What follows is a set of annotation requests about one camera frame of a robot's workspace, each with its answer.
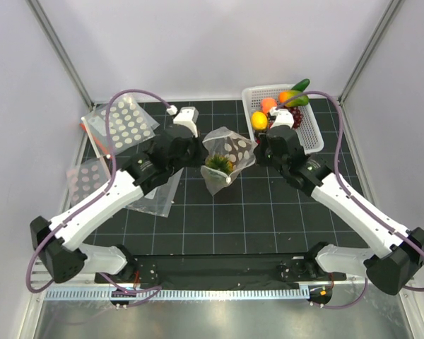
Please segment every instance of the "transparent bag with white dots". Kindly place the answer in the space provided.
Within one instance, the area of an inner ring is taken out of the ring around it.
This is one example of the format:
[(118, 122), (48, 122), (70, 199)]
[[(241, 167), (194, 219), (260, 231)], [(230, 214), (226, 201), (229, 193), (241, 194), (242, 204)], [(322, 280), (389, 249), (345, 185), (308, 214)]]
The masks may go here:
[(212, 195), (230, 186), (239, 173), (256, 162), (257, 143), (226, 127), (210, 132), (203, 141), (209, 155), (201, 175)]

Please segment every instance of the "lemon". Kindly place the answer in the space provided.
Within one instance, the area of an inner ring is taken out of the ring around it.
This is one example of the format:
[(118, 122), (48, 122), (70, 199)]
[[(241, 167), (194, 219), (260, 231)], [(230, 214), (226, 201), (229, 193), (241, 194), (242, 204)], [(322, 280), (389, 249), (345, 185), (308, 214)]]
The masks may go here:
[(256, 111), (252, 115), (252, 127), (255, 131), (262, 131), (267, 128), (269, 122), (267, 121), (267, 116), (260, 112)]

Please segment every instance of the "white basket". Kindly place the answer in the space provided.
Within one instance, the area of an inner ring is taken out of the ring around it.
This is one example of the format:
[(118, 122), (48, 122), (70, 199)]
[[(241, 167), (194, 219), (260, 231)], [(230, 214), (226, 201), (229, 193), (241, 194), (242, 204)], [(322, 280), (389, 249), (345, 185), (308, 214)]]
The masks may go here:
[[(247, 118), (248, 131), (252, 131), (249, 137), (254, 141), (254, 130), (252, 128), (251, 117), (252, 114), (261, 109), (261, 101), (265, 97), (272, 97), (278, 101), (278, 95), (284, 90), (290, 90), (293, 85), (269, 85), (269, 86), (258, 86), (245, 88), (242, 91), (243, 108), (245, 110), (245, 116)], [(303, 114), (303, 120), (300, 128), (297, 129), (298, 138), (305, 153), (316, 153), (320, 152), (324, 147), (324, 140), (320, 134), (317, 121), (312, 111), (311, 105), (298, 107)]]

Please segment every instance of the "polka dot plastic bag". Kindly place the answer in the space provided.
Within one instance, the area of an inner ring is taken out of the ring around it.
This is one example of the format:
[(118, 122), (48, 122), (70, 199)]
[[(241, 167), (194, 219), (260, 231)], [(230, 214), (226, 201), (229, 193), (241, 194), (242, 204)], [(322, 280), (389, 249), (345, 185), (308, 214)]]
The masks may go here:
[[(105, 133), (106, 108), (107, 105), (101, 105), (86, 116), (94, 141), (102, 155), (109, 153)], [(115, 153), (120, 154), (127, 148), (152, 138), (153, 130), (158, 125), (158, 122), (141, 108), (132, 94), (120, 96), (110, 109), (110, 133)]]
[(107, 173), (99, 159), (85, 161), (66, 172), (68, 179), (69, 199), (75, 206), (108, 180)]
[(201, 174), (212, 195), (230, 186), (244, 168), (256, 162), (253, 151), (257, 144), (226, 127), (210, 132), (203, 144), (209, 155)]

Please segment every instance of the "white plastic basket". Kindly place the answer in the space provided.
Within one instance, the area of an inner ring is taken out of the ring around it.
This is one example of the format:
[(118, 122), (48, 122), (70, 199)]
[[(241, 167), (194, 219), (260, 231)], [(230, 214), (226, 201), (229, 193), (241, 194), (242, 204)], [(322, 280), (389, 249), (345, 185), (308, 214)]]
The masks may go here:
[[(272, 97), (278, 101), (278, 95), (284, 90), (290, 90), (293, 85), (268, 85), (245, 88), (242, 91), (243, 107), (247, 118), (248, 131), (251, 131), (249, 137), (254, 141), (254, 130), (252, 128), (252, 114), (261, 109), (261, 101), (265, 97)], [(320, 134), (319, 126), (317, 126), (316, 118), (312, 111), (311, 105), (298, 107), (303, 114), (303, 120), (300, 128), (297, 129), (300, 143), (305, 148), (305, 153), (320, 152), (324, 147), (324, 140)]]

